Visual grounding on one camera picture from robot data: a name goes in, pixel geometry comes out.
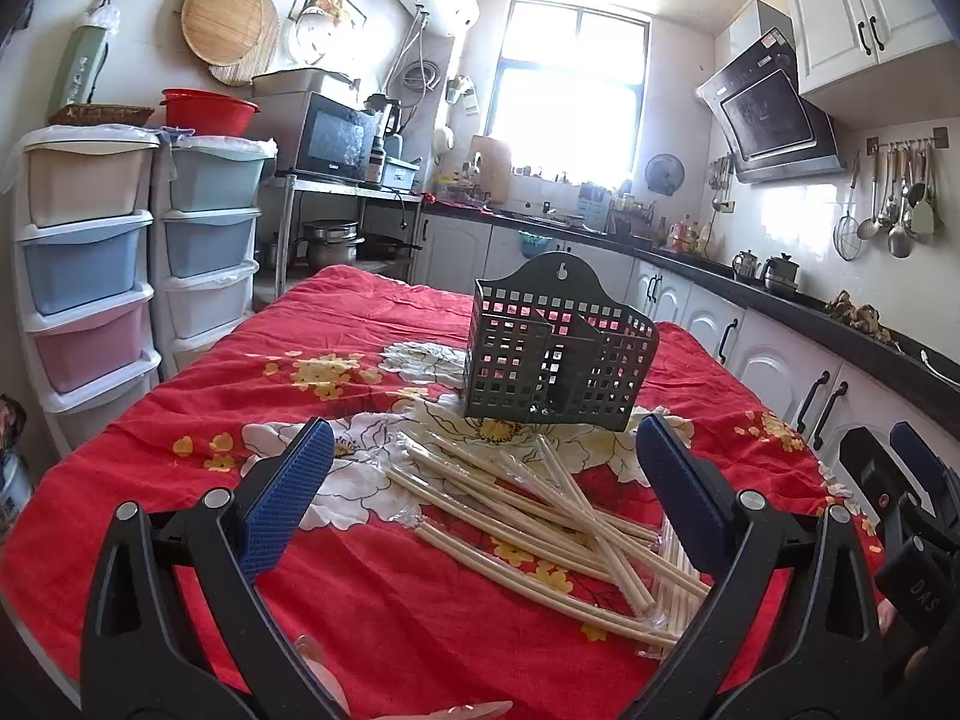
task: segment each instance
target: blue gripper pad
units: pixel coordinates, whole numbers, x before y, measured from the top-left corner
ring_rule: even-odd
[[[890,431],[890,445],[901,456],[917,481],[931,496],[947,489],[944,466],[909,422],[898,422]]]
[[[244,480],[256,484],[251,476],[263,464],[268,464],[264,469],[275,469],[269,478],[259,480],[262,488],[243,517],[238,557],[247,581],[277,565],[333,465],[333,445],[333,430],[322,419],[314,418],[296,434],[276,464],[262,460]]]
[[[713,577],[733,564],[733,488],[719,469],[693,457],[664,418],[637,427],[637,461],[693,566]]]

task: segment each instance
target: metal bolt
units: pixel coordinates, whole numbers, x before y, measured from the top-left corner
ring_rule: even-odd
[[[850,512],[847,511],[847,507],[845,506],[830,507],[830,516],[843,525],[850,522]]]
[[[229,500],[229,490],[216,488],[216,490],[210,490],[210,492],[203,497],[203,505],[208,509],[219,509],[229,503]]]
[[[139,508],[137,507],[136,503],[133,503],[133,501],[127,501],[126,503],[122,503],[117,507],[117,519],[119,519],[121,522],[126,522],[138,511]]]
[[[740,504],[744,509],[750,509],[752,512],[759,512],[766,507],[767,499],[756,490],[743,490],[740,494]]]

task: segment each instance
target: range hood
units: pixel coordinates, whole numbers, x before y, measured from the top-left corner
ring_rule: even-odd
[[[731,45],[746,49],[697,90],[720,122],[740,183],[845,170],[833,120],[797,93],[792,40],[789,17],[754,2],[731,27]]]

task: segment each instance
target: kitchen counter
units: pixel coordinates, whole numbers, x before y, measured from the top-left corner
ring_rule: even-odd
[[[920,350],[925,348],[913,338],[891,330],[903,353],[885,346],[856,330],[840,324],[824,313],[822,301],[798,293],[794,300],[784,300],[762,290],[760,286],[733,280],[733,270],[700,257],[677,254],[636,242],[617,240],[603,233],[575,230],[560,225],[541,223],[535,218],[522,220],[514,215],[484,213],[469,208],[431,203],[424,213],[443,217],[480,221],[499,227],[525,230],[552,238],[579,241],[594,247],[618,251],[651,265],[671,271],[694,284],[720,295],[742,308],[753,309],[784,324],[790,329],[819,343],[839,357],[855,365],[888,388],[908,400],[950,435],[960,440],[960,389],[938,379],[920,361]],[[960,365],[938,352],[927,349],[928,359],[936,370],[954,380],[960,378]]]

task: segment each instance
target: utensil holder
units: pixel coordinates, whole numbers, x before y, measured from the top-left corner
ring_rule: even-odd
[[[476,282],[464,415],[622,431],[658,344],[651,319],[611,300],[587,263],[541,254]]]

